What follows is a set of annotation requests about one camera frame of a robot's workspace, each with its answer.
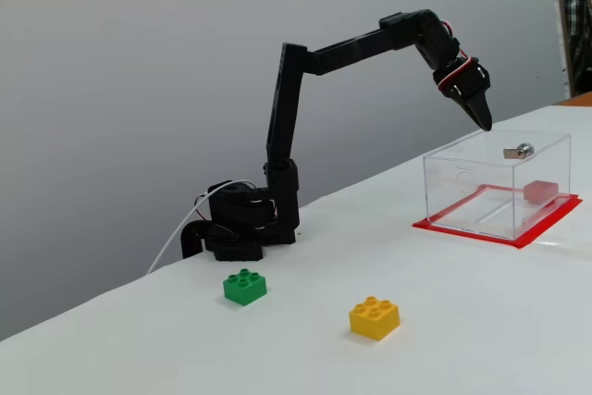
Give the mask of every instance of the robotic arm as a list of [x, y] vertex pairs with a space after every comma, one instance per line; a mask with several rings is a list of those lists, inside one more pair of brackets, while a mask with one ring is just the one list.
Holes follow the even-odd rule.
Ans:
[[[318, 51], [284, 43], [267, 134], [267, 187], [233, 184], [210, 198], [211, 221], [195, 221], [181, 233], [183, 257], [202, 251], [201, 239], [218, 261], [257, 261], [262, 246], [292, 244], [299, 226], [298, 168], [290, 152], [304, 73], [323, 76], [369, 57], [415, 45], [434, 70], [434, 81], [477, 126], [491, 130], [485, 91], [489, 75], [467, 56], [447, 22], [429, 10], [398, 13], [379, 21], [379, 29]], [[216, 184], [210, 191], [224, 184]]]

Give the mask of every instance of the clear plastic box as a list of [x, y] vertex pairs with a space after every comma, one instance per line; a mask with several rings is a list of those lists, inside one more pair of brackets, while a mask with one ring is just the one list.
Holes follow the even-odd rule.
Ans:
[[[535, 151], [505, 159], [522, 143]], [[514, 241], [570, 199], [569, 135], [471, 134], [424, 156], [430, 225]]]

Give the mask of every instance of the red tape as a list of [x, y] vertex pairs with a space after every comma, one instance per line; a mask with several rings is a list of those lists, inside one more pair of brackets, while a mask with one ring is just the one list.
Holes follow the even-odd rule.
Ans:
[[[467, 196], [466, 198], [460, 200], [458, 203], [451, 205], [450, 207], [442, 210], [438, 214], [434, 215], [432, 217], [432, 219], [434, 221], [437, 221], [438, 219], [442, 218], [444, 215], [447, 215], [448, 213], [450, 213], [455, 208], [458, 208], [459, 206], [463, 205], [467, 201], [475, 198], [477, 194], [483, 192], [486, 188], [500, 189], [501, 187], [479, 186], [477, 191], [472, 193], [470, 196]], [[527, 246], [528, 244], [531, 244], [540, 235], [542, 235], [548, 229], [550, 229], [555, 224], [557, 224], [564, 216], [570, 214], [572, 212], [572, 210], [574, 210], [575, 207], [577, 207], [581, 202], [582, 202], [582, 200], [579, 198], [579, 196], [577, 194], [570, 194], [570, 199], [569, 199], [569, 201], [567, 201], [567, 203], [565, 203], [564, 205], [559, 207], [557, 210], [555, 210], [554, 212], [549, 214], [544, 219], [541, 219], [536, 225], [534, 225], [531, 229], [526, 231], [520, 238], [518, 238], [514, 241], [503, 240], [503, 239], [496, 238], [493, 236], [477, 235], [476, 233], [469, 233], [466, 231], [452, 230], [450, 228], [443, 228], [443, 227], [434, 226], [434, 225], [432, 225], [432, 223], [430, 221], [427, 220], [427, 218], [423, 219], [419, 222], [416, 222], [415, 224], [413, 224], [413, 226], [417, 227], [417, 228], [423, 228], [425, 230], [439, 231], [441, 233], [448, 233], [449, 235], [457, 235], [457, 236], [463, 236], [465, 238], [473, 238], [474, 240], [497, 242], [499, 244], [511, 245], [513, 247], [516, 247], [517, 249], [522, 249], [523, 247]]]

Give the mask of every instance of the yellow lego brick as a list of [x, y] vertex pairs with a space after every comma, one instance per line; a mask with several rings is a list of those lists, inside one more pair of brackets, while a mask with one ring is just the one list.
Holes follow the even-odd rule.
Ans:
[[350, 312], [351, 331], [380, 341], [399, 326], [399, 307], [369, 296]]

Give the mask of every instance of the metal latch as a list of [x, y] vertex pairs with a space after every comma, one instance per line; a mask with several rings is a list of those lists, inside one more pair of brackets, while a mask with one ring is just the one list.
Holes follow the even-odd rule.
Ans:
[[504, 159], [526, 159], [535, 153], [535, 147], [530, 143], [521, 143], [516, 148], [504, 148]]

